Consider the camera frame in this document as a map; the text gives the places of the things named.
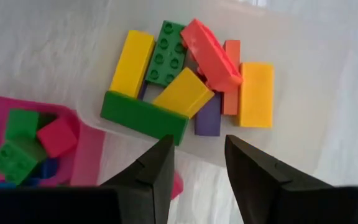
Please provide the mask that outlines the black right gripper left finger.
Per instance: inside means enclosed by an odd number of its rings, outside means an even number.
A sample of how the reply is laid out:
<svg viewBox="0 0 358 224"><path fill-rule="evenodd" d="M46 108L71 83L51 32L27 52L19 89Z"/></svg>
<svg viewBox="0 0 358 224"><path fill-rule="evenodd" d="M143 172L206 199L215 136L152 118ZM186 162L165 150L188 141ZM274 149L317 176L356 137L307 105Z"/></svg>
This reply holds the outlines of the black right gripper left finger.
<svg viewBox="0 0 358 224"><path fill-rule="evenodd" d="M164 136L99 186L0 189L0 224L166 223L174 148Z"/></svg>

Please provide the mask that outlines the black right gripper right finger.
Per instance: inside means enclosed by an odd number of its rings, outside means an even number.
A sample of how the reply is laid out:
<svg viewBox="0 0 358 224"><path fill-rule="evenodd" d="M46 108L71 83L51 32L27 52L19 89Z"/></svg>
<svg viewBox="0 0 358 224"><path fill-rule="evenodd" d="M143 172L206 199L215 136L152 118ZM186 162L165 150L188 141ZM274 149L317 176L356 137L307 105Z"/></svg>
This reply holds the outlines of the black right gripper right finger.
<svg viewBox="0 0 358 224"><path fill-rule="evenodd" d="M358 186L327 184L234 135L224 152L244 223L358 223Z"/></svg>

